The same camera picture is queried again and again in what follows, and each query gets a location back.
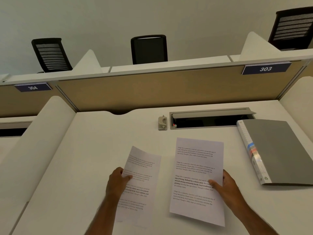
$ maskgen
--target number 303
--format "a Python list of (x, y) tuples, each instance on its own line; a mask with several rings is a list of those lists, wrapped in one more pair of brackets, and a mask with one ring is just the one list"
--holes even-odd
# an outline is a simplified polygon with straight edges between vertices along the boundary
[(272, 70), (272, 67), (266, 67), (266, 68), (261, 68), (260, 72), (262, 71), (271, 71)]

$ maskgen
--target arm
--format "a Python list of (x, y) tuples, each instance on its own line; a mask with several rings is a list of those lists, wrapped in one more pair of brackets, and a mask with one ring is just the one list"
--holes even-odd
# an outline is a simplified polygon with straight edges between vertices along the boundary
[(109, 177), (105, 198), (85, 235), (111, 235), (119, 198), (132, 176), (122, 177), (123, 168), (116, 168)]
[(209, 183), (221, 195), (225, 204), (242, 222), (250, 235), (278, 235), (270, 225), (248, 206), (235, 180), (225, 170), (223, 172), (223, 186), (213, 180), (209, 180)]

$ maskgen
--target number plate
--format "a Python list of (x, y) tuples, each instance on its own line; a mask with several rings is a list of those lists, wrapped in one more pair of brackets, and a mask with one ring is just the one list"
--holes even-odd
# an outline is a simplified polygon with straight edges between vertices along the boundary
[(242, 75), (285, 72), (290, 65), (291, 62), (246, 65)]
[(33, 83), (33, 84), (19, 84), (14, 85), (20, 92), (26, 91), (39, 91), (39, 90), (52, 90), (52, 88), (46, 82)]

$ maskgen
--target black office chair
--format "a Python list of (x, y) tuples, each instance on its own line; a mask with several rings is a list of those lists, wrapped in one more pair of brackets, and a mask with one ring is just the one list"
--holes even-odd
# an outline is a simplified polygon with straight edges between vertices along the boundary
[(33, 39), (32, 45), (38, 61), (45, 72), (72, 70), (61, 38)]
[(276, 12), (269, 43), (284, 50), (306, 49), (313, 37), (313, 7)]
[(144, 35), (131, 39), (133, 64), (167, 62), (165, 35)]

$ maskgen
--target binder spine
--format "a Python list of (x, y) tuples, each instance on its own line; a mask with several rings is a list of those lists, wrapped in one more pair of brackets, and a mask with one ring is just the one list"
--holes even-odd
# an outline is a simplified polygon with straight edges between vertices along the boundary
[(272, 183), (252, 138), (242, 120), (237, 121), (237, 128), (248, 151), (249, 158), (261, 184)]

